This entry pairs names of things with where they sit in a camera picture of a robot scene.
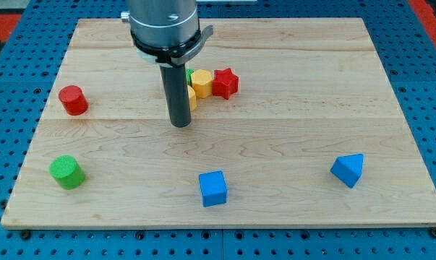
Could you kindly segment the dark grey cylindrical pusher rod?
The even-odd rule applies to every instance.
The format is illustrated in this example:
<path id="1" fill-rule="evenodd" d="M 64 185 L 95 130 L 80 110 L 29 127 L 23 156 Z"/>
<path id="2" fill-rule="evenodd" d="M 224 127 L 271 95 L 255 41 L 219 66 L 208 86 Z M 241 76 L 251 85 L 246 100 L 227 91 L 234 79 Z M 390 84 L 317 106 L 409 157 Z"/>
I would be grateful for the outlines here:
<path id="1" fill-rule="evenodd" d="M 161 66 L 160 71 L 171 124 L 177 128 L 188 126 L 192 118 L 185 66 Z"/>

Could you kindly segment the black clamp ring flange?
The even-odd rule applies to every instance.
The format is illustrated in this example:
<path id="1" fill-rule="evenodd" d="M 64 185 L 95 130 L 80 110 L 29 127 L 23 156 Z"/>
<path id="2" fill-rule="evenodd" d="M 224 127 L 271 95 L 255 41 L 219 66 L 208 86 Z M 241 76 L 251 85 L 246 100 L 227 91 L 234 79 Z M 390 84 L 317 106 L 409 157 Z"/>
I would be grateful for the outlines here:
<path id="1" fill-rule="evenodd" d="M 131 31 L 132 42 L 141 58 L 151 64 L 167 68 L 179 67 L 192 60 L 205 46 L 205 42 L 214 33 L 214 27 L 208 25 L 198 30 L 191 39 L 174 47 L 153 47 L 142 43 Z"/>

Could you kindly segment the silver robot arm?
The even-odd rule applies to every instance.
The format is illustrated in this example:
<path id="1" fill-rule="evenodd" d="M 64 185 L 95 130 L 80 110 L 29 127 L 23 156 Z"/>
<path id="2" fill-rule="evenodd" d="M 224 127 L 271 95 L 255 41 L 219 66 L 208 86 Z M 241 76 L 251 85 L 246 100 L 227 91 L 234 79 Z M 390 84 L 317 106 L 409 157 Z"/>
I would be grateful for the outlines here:
<path id="1" fill-rule="evenodd" d="M 195 0 L 127 0 L 122 19 L 138 54 L 159 66 L 171 124 L 191 123 L 186 63 L 213 35 L 213 26 L 200 27 Z"/>

